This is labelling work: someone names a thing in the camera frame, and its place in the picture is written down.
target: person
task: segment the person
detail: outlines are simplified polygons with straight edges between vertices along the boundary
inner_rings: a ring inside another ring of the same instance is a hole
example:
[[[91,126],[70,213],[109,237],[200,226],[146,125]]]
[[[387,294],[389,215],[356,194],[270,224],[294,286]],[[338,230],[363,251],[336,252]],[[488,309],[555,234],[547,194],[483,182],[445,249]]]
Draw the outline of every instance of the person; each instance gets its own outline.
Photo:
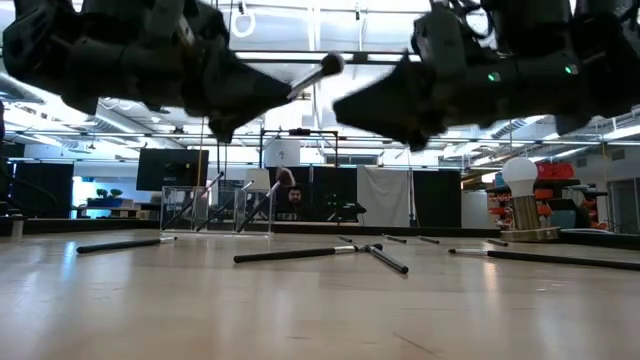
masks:
[[[294,185],[287,189],[287,201],[278,207],[278,220],[305,220],[308,212],[302,198],[302,188]]]

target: tv screen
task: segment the tv screen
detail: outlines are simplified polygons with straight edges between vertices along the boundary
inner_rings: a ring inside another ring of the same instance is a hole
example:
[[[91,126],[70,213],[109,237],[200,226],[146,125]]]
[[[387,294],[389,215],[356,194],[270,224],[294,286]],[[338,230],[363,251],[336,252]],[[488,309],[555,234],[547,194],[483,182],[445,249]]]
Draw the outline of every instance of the tv screen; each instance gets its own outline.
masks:
[[[202,151],[200,155],[199,150],[142,149],[136,189],[161,191],[163,186],[197,186],[198,183],[206,186],[209,152]]]

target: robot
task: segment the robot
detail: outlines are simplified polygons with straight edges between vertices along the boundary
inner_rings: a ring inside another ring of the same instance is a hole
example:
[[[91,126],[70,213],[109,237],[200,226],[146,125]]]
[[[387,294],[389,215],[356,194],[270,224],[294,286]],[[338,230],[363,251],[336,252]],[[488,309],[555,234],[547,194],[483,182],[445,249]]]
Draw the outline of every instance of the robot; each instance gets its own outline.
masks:
[[[449,126],[555,115],[559,134],[595,115],[635,105],[640,80],[640,0],[430,0],[414,23],[412,50],[372,86],[334,104],[341,123],[423,149]],[[150,110],[184,107],[209,118],[216,137],[291,101],[292,86],[241,63],[221,13],[197,0],[14,0],[4,31],[7,72],[93,114],[100,97]],[[467,24],[487,15],[489,34]],[[341,71],[325,58],[309,85]]]

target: wooden floor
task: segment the wooden floor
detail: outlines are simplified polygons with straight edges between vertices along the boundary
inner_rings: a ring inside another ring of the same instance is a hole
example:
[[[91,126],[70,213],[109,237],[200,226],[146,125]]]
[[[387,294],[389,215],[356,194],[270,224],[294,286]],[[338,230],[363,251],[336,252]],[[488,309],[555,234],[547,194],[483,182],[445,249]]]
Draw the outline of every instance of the wooden floor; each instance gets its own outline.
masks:
[[[0,359],[640,359],[640,274],[486,260],[376,237],[369,254],[233,264],[234,254],[342,246],[334,236],[191,238],[77,256],[80,244],[155,231],[0,244]],[[568,245],[514,251],[640,262]]]

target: white curtain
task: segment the white curtain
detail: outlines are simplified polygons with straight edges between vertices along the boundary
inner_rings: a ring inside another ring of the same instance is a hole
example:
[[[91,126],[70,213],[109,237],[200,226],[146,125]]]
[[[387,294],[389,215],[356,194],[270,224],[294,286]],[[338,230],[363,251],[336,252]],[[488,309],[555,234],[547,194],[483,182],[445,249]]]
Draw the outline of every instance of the white curtain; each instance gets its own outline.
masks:
[[[365,226],[409,226],[407,171],[358,166],[358,203],[367,209]]]

